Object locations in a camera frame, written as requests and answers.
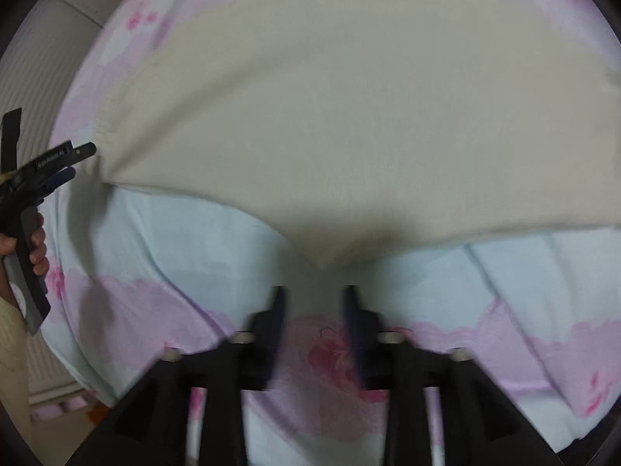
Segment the cream sweater left forearm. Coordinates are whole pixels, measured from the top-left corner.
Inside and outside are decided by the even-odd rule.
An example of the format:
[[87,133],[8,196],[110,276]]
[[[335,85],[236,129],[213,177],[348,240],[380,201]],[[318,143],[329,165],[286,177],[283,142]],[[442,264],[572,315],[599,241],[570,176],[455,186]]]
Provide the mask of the cream sweater left forearm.
[[23,436],[31,435],[27,353],[28,332],[1,270],[1,403]]

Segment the person's left hand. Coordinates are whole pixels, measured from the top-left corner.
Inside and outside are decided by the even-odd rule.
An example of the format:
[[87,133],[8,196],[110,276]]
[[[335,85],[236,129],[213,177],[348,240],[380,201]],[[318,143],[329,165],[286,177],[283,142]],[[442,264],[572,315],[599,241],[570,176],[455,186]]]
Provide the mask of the person's left hand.
[[[44,218],[41,214],[37,215],[37,229],[31,235],[33,249],[28,258],[33,266],[33,272],[37,276],[45,276],[49,271],[49,259],[46,257],[47,247],[45,245],[46,233],[43,228]],[[1,257],[4,258],[15,251],[16,239],[1,235]]]

